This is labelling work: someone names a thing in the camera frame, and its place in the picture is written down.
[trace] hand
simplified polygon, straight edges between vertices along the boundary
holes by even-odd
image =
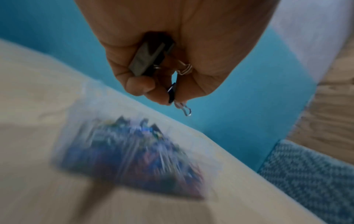
[[[106,50],[124,89],[168,105],[167,88],[178,69],[176,58],[193,66],[178,76],[175,101],[212,93],[252,50],[279,0],[76,0]],[[153,77],[135,77],[128,69],[148,31],[164,32],[176,42],[163,61],[170,68]]]

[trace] teal wall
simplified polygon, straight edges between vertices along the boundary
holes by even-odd
[[[50,54],[124,92],[72,0],[3,1],[0,21],[0,38]],[[315,86],[294,54],[268,28],[220,88],[188,103],[192,117],[144,97],[132,98],[203,132],[257,170],[275,143],[285,138]]]

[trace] blue woven fabric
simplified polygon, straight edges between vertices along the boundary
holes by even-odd
[[[354,166],[282,140],[258,173],[323,221],[354,223]]]

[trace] plastic bag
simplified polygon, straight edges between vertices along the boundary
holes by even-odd
[[[114,97],[90,93],[74,103],[55,144],[55,166],[114,184],[205,197],[218,163],[205,153],[182,149],[141,113],[140,118],[114,117],[119,107],[125,106],[129,114],[137,112],[124,103],[114,110],[113,102]]]

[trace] binder clip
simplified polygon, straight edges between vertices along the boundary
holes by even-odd
[[[175,43],[172,38],[163,33],[146,33],[141,46],[128,67],[129,70],[135,76],[146,75],[151,77],[157,69],[162,69],[160,64],[165,59],[165,54],[168,55],[172,51],[174,45]],[[183,70],[176,70],[178,75],[186,75],[192,71],[193,68],[191,64],[185,64],[178,59],[176,60],[184,66]],[[186,116],[190,116],[192,110],[187,107],[186,104],[174,101],[175,91],[176,83],[172,84],[167,89],[170,96],[169,103],[174,102],[175,106],[183,110]]]

